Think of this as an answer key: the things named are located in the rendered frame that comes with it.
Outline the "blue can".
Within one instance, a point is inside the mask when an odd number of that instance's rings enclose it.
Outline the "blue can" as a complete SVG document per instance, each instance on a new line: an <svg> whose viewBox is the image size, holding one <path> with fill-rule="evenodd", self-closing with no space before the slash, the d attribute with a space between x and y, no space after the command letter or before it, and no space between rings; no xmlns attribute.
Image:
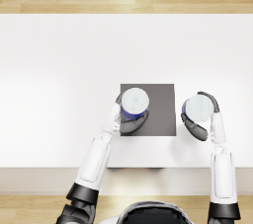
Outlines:
<svg viewBox="0 0 253 224"><path fill-rule="evenodd" d="M207 121L213 114L214 107L210 98L197 94L182 106L182 113L193 122Z"/></svg>
<svg viewBox="0 0 253 224"><path fill-rule="evenodd" d="M123 114L126 119L132 120L142 116L149 107L149 97L140 88L127 89L122 96Z"/></svg>

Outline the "dark grey square mat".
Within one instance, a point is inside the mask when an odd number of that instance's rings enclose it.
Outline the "dark grey square mat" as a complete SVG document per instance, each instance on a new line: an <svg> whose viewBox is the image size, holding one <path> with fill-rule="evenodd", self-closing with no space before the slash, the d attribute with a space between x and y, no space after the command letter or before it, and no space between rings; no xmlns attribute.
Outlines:
<svg viewBox="0 0 253 224"><path fill-rule="evenodd" d="M173 84L121 84L121 90L140 88L149 97L149 115L144 125L127 136L175 136L176 113Z"/></svg>

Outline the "dark round robot body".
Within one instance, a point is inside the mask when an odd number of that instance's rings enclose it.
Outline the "dark round robot body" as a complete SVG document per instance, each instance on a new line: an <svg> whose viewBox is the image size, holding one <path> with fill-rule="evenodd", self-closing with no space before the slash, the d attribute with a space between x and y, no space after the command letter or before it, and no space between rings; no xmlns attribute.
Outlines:
<svg viewBox="0 0 253 224"><path fill-rule="evenodd" d="M165 201L136 202L121 215L107 218L99 224L195 224L179 206Z"/></svg>

